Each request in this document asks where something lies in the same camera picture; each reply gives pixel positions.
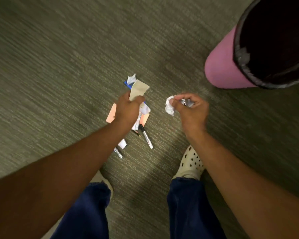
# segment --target orange sticky note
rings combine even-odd
[[[114,118],[115,118],[115,112],[116,112],[116,104],[114,103],[112,105],[112,108],[110,110],[109,115],[107,116],[106,122],[111,123]],[[141,120],[140,120],[140,124],[142,124],[143,126],[145,126],[145,123],[148,119],[148,117],[150,116],[150,114],[148,113],[147,115],[142,114],[141,116]]]

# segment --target jeans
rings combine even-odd
[[[104,183],[90,183],[65,213],[52,239],[108,239],[105,208],[111,191]],[[171,239],[225,239],[201,181],[176,178],[167,195]]]

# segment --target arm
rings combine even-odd
[[[0,238],[41,238],[62,217],[137,120],[145,99],[128,98],[111,124],[0,179]]]
[[[180,99],[191,99],[187,108]],[[175,96],[184,132],[251,239],[299,238],[299,198],[257,174],[205,129],[208,103],[194,94]]]

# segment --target trash can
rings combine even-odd
[[[219,88],[299,83],[299,0],[255,0],[205,63]]]

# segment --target leg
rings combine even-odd
[[[96,174],[74,205],[65,213],[51,239],[108,239],[105,208],[112,187],[100,172]]]
[[[189,146],[167,196],[171,239],[226,238],[199,181],[203,171],[202,162]]]

